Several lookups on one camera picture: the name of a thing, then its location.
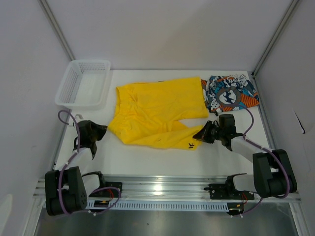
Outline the colourful patterned shorts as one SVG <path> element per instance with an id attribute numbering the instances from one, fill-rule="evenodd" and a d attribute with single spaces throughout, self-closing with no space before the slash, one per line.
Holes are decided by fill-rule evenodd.
<path id="1" fill-rule="evenodd" d="M 211 113 L 240 110 L 259 105 L 259 96 L 248 75 L 212 75 L 201 80 L 204 103 Z"/>

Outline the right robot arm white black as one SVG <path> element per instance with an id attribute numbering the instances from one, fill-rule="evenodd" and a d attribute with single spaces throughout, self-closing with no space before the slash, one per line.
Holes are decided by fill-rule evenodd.
<path id="1" fill-rule="evenodd" d="M 207 121 L 193 138 L 208 144 L 220 141 L 229 151 L 252 162 L 253 174 L 227 177 L 224 191 L 228 197 L 234 199 L 248 192 L 261 198 L 285 198 L 297 191 L 297 181 L 287 152 L 263 147 L 237 132 L 233 115 L 220 115 L 217 121 Z"/>

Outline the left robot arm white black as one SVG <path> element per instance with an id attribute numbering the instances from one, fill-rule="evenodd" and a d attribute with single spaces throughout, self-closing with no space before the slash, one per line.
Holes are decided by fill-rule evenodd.
<path id="1" fill-rule="evenodd" d="M 79 133 L 73 141 L 70 160 L 45 174 L 46 210 L 50 216 L 82 211 L 92 193 L 100 197 L 107 190 L 102 173 L 90 170 L 97 151 L 96 143 L 106 134 L 107 126 L 82 120 L 76 128 Z"/>

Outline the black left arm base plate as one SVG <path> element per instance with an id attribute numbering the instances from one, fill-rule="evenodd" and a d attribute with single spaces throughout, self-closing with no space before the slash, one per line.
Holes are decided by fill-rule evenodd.
<path id="1" fill-rule="evenodd" d="M 119 196 L 118 190 L 122 192 L 123 183 L 118 181 L 106 181 L 105 187 L 109 187 L 104 191 L 104 197 L 106 198 L 117 198 Z"/>

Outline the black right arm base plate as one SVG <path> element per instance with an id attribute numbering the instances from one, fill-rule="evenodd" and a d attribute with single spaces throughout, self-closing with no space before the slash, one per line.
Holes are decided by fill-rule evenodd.
<path id="1" fill-rule="evenodd" d="M 204 187 L 212 200 L 254 200 L 254 194 L 249 191 L 236 190 L 231 184 L 212 183 Z"/>

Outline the yellow shorts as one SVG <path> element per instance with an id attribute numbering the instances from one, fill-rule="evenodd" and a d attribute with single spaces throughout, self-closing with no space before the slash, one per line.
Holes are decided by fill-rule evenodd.
<path id="1" fill-rule="evenodd" d="M 125 145 L 182 150 L 201 145 L 193 136 L 203 126 L 188 127 L 181 122 L 209 115 L 200 77 L 127 84 L 117 87 L 116 95 L 108 128 Z"/>

